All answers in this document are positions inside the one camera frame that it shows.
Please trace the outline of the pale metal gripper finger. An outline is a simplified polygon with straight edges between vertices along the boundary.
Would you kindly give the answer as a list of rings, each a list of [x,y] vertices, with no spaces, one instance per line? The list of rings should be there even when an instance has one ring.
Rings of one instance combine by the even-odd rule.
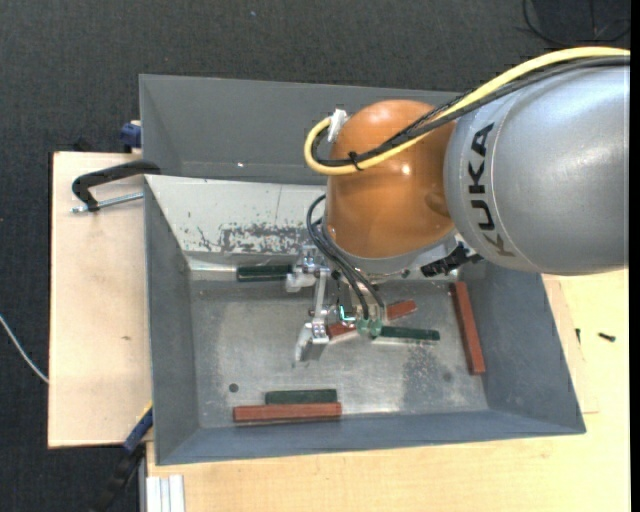
[[[286,274],[285,289],[289,293],[297,293],[303,288],[313,287],[328,272],[325,256],[317,251],[303,252]]]
[[[296,362],[319,360],[331,339],[327,325],[320,321],[307,322],[301,328],[296,344],[294,358]]]

